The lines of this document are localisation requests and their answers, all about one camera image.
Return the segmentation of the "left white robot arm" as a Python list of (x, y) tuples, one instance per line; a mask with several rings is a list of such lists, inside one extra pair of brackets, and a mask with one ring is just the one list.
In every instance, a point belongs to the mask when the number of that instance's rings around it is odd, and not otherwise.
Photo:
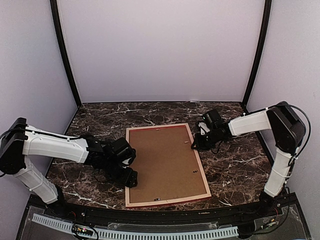
[(0, 136), (0, 171), (19, 179), (60, 218), (67, 218), (71, 213), (62, 190), (47, 180), (28, 156), (59, 158), (91, 166), (128, 188), (138, 184), (138, 173), (130, 168), (136, 150), (125, 138), (109, 141), (90, 134), (55, 134), (28, 125), (25, 118), (19, 117)]

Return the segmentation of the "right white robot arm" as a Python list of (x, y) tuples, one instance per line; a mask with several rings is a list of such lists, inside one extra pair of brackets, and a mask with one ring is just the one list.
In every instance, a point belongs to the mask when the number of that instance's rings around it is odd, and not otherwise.
[(310, 138), (305, 125), (297, 115), (298, 107), (281, 101), (275, 105), (244, 113), (230, 120), (223, 120), (216, 109), (202, 115), (196, 123), (198, 132), (195, 134), (191, 149), (197, 151), (212, 150), (217, 154), (222, 142), (227, 142), (248, 133), (270, 130), (275, 143), (275, 159), (269, 178), (260, 198), (255, 205), (255, 213), (266, 217), (275, 208), (275, 199), (283, 190), (290, 178), (295, 160), (305, 148)]

